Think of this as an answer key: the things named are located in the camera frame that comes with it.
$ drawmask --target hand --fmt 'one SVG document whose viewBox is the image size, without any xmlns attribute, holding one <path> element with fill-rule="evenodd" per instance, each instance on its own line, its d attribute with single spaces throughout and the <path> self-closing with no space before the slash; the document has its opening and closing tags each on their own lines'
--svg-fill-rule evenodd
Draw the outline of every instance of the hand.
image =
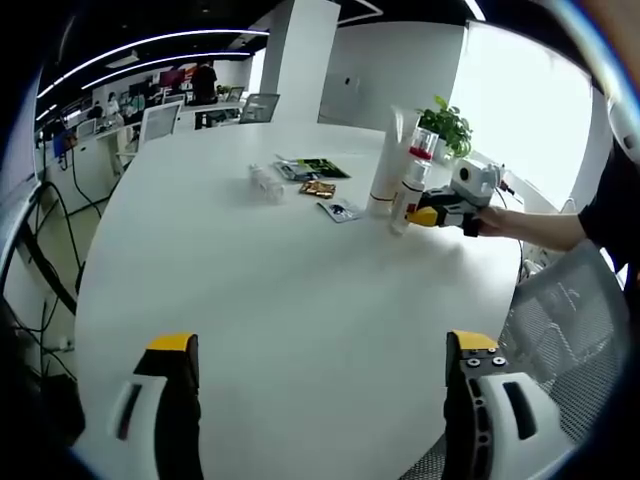
<svg viewBox="0 0 640 480">
<path fill-rule="evenodd" d="M 478 212 L 480 235 L 484 237 L 506 237 L 508 211 L 498 207 L 485 207 Z"/>
</svg>

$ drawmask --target green leaves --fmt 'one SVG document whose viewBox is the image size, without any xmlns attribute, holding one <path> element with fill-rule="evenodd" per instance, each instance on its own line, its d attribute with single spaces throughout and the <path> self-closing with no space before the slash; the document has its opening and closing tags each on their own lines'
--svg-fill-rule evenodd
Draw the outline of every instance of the green leaves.
<svg viewBox="0 0 640 480">
<path fill-rule="evenodd" d="M 466 118 L 459 116 L 458 107 L 449 107 L 447 101 L 442 97 L 434 97 L 436 104 L 440 107 L 439 112 L 430 109 L 418 110 L 421 114 L 418 126 L 426 128 L 440 135 L 440 138 L 447 142 L 456 157 L 465 157 L 471 153 L 471 133 Z"/>
</svg>

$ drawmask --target white pillar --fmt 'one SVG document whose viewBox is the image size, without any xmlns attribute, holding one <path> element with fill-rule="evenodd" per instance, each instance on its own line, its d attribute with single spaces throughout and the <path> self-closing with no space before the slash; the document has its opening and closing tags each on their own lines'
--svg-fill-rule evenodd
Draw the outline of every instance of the white pillar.
<svg viewBox="0 0 640 480">
<path fill-rule="evenodd" d="M 279 93 L 274 122 L 318 121 L 340 5 L 285 0 L 272 14 L 260 91 Z"/>
</svg>

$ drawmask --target black ceiling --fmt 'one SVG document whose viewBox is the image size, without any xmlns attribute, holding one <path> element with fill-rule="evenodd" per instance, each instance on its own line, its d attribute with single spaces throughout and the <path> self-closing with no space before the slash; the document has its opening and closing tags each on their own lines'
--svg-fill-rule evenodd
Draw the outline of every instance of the black ceiling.
<svg viewBox="0 0 640 480">
<path fill-rule="evenodd" d="M 86 2 L 78 11 L 61 49 L 56 49 L 42 75 L 41 90 L 61 75 L 108 50 L 136 40 L 186 30 L 246 29 L 270 12 L 280 0 L 110 0 Z M 334 0 L 341 5 L 340 20 L 371 13 L 356 0 Z M 382 16 L 348 25 L 389 21 L 425 21 L 464 25 L 474 19 L 464 0 L 368 0 Z M 573 42 L 545 9 L 528 0 L 477 0 L 487 22 L 523 33 L 545 43 L 580 65 L 585 65 Z M 136 48 L 141 62 L 174 55 L 226 50 L 235 34 L 180 37 Z M 266 37 L 249 39 L 240 51 L 255 52 Z M 91 65 L 65 80 L 38 102 L 41 112 L 50 105 L 65 105 L 80 94 L 80 87 L 114 70 L 105 67 L 117 55 Z"/>
</svg>

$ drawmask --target book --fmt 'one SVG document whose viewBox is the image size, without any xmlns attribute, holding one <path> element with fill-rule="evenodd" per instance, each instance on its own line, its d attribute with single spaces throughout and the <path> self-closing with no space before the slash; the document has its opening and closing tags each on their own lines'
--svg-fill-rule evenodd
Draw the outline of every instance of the book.
<svg viewBox="0 0 640 480">
<path fill-rule="evenodd" d="M 351 178 L 326 158 L 297 158 L 278 160 L 273 166 L 287 180 L 308 182 L 325 178 Z"/>
</svg>

